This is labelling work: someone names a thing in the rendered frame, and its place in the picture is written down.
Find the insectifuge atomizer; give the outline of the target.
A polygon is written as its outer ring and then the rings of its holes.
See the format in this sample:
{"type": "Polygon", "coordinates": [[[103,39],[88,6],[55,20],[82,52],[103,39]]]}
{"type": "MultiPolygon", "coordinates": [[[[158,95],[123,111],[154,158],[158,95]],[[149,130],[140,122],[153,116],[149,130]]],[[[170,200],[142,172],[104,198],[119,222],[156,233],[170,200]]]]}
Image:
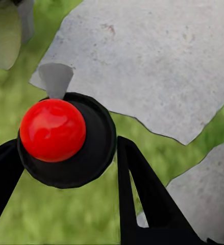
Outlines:
{"type": "Polygon", "coordinates": [[[38,68],[48,99],[24,115],[17,149],[23,166],[41,183],[80,188],[99,178],[113,162],[116,125],[93,97],[66,92],[71,67],[48,63],[38,68]]]}

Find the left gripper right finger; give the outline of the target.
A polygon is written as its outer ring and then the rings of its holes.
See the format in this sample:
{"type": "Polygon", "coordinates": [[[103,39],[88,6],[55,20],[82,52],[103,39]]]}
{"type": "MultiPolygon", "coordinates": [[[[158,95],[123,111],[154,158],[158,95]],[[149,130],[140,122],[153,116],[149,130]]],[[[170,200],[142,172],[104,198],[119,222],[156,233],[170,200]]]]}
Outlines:
{"type": "Polygon", "coordinates": [[[203,245],[136,144],[117,137],[120,245],[203,245]],[[137,224],[129,170],[149,228],[137,224]]]}

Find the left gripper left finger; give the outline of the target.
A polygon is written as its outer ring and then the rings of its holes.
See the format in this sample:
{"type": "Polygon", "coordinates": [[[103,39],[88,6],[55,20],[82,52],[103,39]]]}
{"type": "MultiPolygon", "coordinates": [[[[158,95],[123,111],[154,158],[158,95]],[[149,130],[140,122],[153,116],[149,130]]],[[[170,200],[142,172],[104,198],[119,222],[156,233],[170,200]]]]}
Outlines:
{"type": "Polygon", "coordinates": [[[0,216],[25,169],[17,149],[17,140],[0,145],[0,216]]]}

